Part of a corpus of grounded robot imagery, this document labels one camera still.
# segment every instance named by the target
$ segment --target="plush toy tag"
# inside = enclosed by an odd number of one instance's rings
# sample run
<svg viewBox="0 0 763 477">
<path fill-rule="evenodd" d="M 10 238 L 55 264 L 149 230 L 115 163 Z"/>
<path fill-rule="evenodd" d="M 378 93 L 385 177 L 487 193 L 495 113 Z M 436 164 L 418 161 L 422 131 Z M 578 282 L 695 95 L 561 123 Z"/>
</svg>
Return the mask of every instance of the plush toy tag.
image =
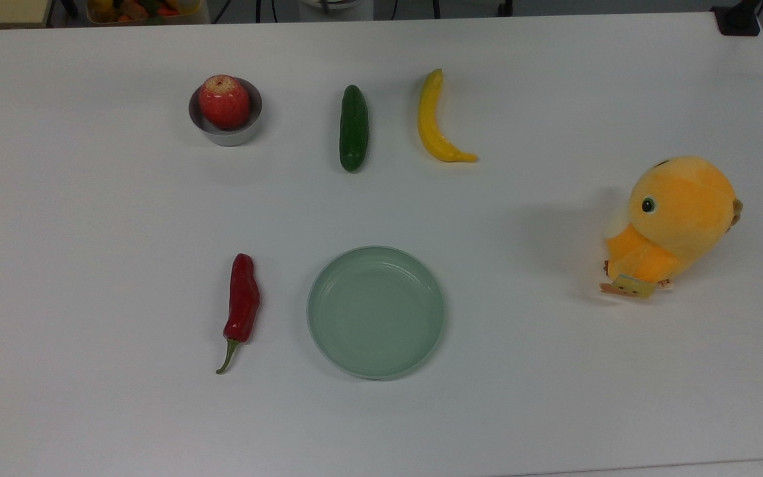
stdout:
<svg viewBox="0 0 763 477">
<path fill-rule="evenodd" d="M 599 289 L 605 293 L 614 293 L 614 295 L 649 298 L 655 291 L 655 284 L 627 275 L 620 275 L 612 284 L 599 284 Z"/>
</svg>

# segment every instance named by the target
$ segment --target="green cucumber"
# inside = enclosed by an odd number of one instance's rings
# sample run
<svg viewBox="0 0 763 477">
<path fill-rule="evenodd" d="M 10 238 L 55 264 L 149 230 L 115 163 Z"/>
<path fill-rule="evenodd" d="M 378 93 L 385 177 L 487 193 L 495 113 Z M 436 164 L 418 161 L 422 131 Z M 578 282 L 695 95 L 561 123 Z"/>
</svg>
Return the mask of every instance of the green cucumber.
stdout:
<svg viewBox="0 0 763 477">
<path fill-rule="evenodd" d="M 360 169 L 370 141 L 370 113 L 357 85 L 348 85 L 340 105 L 340 165 L 349 172 Z"/>
</svg>

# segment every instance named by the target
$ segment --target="floor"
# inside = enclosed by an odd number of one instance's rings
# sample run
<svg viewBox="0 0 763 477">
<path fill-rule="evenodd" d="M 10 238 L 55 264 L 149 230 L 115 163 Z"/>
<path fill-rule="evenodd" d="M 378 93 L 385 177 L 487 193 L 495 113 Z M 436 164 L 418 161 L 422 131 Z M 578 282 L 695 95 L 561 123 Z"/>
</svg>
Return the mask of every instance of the floor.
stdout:
<svg viewBox="0 0 763 477">
<path fill-rule="evenodd" d="M 220 23 L 252 23 L 255 21 L 255 2 L 252 0 L 206 0 L 211 18 L 214 19 L 225 2 L 229 1 Z M 272 6 L 281 22 L 299 21 L 297 0 L 264 0 L 261 21 L 272 22 Z M 397 0 L 374 0 L 377 21 L 389 21 Z M 515 16 L 536 15 L 596 15 L 597 13 L 657 13 L 657 12 L 708 12 L 714 5 L 731 6 L 737 0 L 516 0 Z M 497 14 L 500 0 L 440 0 L 442 18 L 493 17 Z M 59 2 L 52 12 L 54 27 L 90 27 L 85 18 L 87 0 L 76 0 L 81 11 L 78 19 L 67 19 Z M 395 19 L 433 18 L 431 0 L 399 0 Z M 763 27 L 763 12 L 760 16 Z"/>
</svg>

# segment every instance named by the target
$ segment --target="silver bowl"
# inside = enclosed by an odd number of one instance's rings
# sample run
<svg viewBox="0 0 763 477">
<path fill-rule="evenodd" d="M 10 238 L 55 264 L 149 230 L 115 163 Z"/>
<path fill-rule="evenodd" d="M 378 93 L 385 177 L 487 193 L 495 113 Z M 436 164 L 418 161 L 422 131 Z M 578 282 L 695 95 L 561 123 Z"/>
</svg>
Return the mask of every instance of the silver bowl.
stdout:
<svg viewBox="0 0 763 477">
<path fill-rule="evenodd" d="M 249 119 L 241 127 L 231 130 L 220 129 L 214 126 L 202 115 L 202 109 L 199 108 L 199 90 L 202 87 L 196 88 L 193 92 L 193 96 L 190 97 L 190 103 L 187 106 L 187 110 L 190 112 L 190 120 L 199 130 L 208 138 L 210 142 L 221 146 L 239 146 L 243 142 L 248 142 L 249 139 L 254 138 L 258 132 L 261 124 L 261 93 L 257 87 L 254 87 L 249 81 L 242 78 L 235 78 L 237 81 L 246 88 L 246 92 L 249 93 Z"/>
</svg>

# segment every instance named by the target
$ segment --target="yellow banana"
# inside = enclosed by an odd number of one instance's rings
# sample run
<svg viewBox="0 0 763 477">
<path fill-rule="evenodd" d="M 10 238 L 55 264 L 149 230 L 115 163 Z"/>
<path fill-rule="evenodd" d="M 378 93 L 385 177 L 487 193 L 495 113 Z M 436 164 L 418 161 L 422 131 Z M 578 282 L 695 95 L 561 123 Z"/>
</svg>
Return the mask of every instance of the yellow banana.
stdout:
<svg viewBox="0 0 763 477">
<path fill-rule="evenodd" d="M 443 88 L 443 70 L 437 69 L 429 74 L 420 94 L 420 111 L 417 115 L 417 129 L 420 139 L 429 154 L 446 162 L 476 162 L 478 156 L 462 152 L 456 148 L 437 127 L 437 100 Z"/>
</svg>

